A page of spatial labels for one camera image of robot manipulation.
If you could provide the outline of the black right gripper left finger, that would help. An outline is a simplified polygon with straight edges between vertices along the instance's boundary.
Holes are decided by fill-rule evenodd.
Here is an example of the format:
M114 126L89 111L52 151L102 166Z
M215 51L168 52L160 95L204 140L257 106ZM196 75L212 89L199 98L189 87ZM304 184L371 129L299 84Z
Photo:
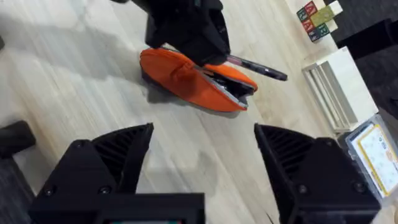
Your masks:
M135 194L154 125L73 141L33 200L34 223L94 223L110 196Z

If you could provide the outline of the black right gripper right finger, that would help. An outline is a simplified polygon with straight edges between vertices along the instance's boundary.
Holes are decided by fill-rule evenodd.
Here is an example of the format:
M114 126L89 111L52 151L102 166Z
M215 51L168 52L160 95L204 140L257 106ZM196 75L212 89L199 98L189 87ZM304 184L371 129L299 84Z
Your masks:
M364 175L332 138L254 125L281 223L371 223L381 209Z

